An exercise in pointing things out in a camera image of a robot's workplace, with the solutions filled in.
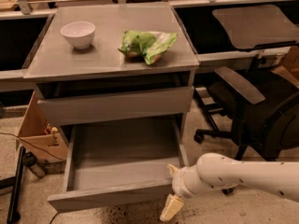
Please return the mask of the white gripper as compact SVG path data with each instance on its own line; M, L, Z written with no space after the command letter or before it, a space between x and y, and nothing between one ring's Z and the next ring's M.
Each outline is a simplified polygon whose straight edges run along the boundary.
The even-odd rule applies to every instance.
M184 205L182 199L190 199L197 195L200 190L200 178L195 166L179 169L172 164L168 164L167 169L172 177L172 190L176 195L169 194L166 199L164 209L160 215L160 220L163 222L169 221L181 210Z

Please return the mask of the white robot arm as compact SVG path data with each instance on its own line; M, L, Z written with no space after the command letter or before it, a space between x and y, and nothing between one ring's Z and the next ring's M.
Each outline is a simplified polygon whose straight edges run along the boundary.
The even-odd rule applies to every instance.
M299 202L299 163L293 161L237 161L221 154L202 155L191 167L168 164L173 194L169 194L160 215L169 221L187 199L203 191L237 185L259 189Z

